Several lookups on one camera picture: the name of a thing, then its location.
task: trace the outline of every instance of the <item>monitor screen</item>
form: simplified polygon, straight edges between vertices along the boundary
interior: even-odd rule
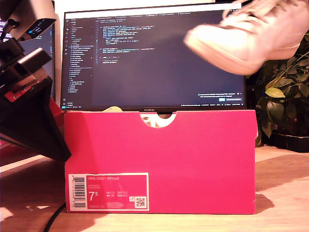
[[[5,22],[0,20],[0,35],[2,34],[3,27]],[[4,42],[10,39],[12,36],[7,34],[5,36]],[[45,64],[43,68],[46,70],[47,74],[53,79],[51,97],[55,99],[55,27],[54,24],[49,27],[45,32],[43,32],[40,36],[36,37],[32,40],[27,40],[20,42],[20,45],[25,50],[24,54],[27,55],[35,49],[41,47],[43,50],[52,58],[50,62]]]
[[[188,30],[219,23],[230,7],[208,3],[66,12],[61,108],[245,108],[244,77],[212,66],[183,43]]]

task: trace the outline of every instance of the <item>white sneaker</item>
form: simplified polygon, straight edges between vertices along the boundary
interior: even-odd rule
[[[239,75],[266,60],[291,58],[309,30],[309,0],[254,0],[219,25],[199,25],[184,43],[209,63]]]

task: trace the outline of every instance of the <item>wooden desk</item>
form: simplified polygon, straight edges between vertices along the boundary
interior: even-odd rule
[[[1,174],[1,231],[43,231],[65,201],[64,165],[41,158]],[[269,146],[256,149],[255,215],[68,214],[64,210],[50,231],[308,232],[309,153]]]

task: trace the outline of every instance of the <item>red shoe box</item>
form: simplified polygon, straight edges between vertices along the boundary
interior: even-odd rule
[[[68,212],[253,214],[255,111],[66,112]]]

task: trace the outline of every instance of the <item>shoe box label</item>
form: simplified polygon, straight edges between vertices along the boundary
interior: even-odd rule
[[[148,173],[70,174],[71,211],[149,211]]]

